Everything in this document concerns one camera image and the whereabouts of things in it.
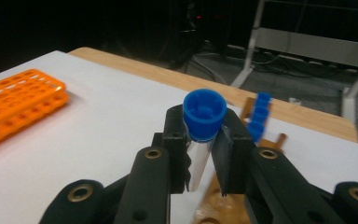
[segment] test tube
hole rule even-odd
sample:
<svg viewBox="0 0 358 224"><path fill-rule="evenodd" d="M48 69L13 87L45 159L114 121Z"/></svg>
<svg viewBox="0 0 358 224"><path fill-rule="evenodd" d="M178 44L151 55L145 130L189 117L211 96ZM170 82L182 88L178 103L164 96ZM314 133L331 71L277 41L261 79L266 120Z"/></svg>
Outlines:
<svg viewBox="0 0 358 224"><path fill-rule="evenodd" d="M214 138L227 112L225 99L217 92L200 89L189 93L183 103L187 131L187 154L191 159L188 190L195 191L202 178Z"/></svg>

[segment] floor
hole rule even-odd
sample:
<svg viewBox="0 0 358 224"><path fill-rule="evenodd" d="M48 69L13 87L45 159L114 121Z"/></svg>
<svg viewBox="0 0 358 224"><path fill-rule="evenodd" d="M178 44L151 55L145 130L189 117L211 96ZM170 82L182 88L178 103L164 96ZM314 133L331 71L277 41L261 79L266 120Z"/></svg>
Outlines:
<svg viewBox="0 0 358 224"><path fill-rule="evenodd" d="M179 71L229 85L243 68L244 55L238 49L228 50L226 56L204 49ZM342 90L350 87L358 75L358 71L343 70L336 64L304 63L268 53L257 53L253 60L253 73L241 89L266 91L276 99L338 116ZM358 95L356 118L358 129Z"/></svg>

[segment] white surface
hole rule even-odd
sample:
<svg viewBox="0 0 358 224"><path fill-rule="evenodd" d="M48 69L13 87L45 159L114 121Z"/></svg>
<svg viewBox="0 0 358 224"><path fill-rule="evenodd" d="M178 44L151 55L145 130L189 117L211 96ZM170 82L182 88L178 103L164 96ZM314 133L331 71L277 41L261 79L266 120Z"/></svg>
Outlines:
<svg viewBox="0 0 358 224"><path fill-rule="evenodd" d="M67 184L104 186L129 173L135 154L162 132L166 110L185 91L52 52L0 74L36 68L63 81L70 103L0 144L0 223L37 223ZM312 184L330 189L358 181L358 145L271 119L267 137L284 129L287 157ZM199 190L172 196L172 224L190 223L213 173L208 161Z"/></svg>

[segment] clear test tube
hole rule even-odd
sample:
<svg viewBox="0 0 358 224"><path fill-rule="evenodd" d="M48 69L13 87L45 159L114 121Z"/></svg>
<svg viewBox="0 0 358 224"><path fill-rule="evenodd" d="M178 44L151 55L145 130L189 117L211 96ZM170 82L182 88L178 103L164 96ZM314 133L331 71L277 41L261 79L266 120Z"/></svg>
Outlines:
<svg viewBox="0 0 358 224"><path fill-rule="evenodd" d="M227 103L219 93L201 89L189 93L183 107L188 136L187 154L191 159L188 189L195 191L200 184L214 138L222 127Z"/></svg>

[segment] dark background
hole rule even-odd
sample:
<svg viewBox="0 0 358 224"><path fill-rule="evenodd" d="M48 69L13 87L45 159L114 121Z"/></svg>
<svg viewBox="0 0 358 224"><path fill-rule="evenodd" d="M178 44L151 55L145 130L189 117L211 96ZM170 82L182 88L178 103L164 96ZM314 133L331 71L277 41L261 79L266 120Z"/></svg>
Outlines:
<svg viewBox="0 0 358 224"><path fill-rule="evenodd" d="M358 41L358 10L317 7L358 9L358 0L286 2L266 3L263 27ZM304 2L316 6L303 8ZM53 50L80 47L175 69L206 39L219 53L225 53L227 44L246 47L256 4L256 0L0 1L0 72Z"/></svg>

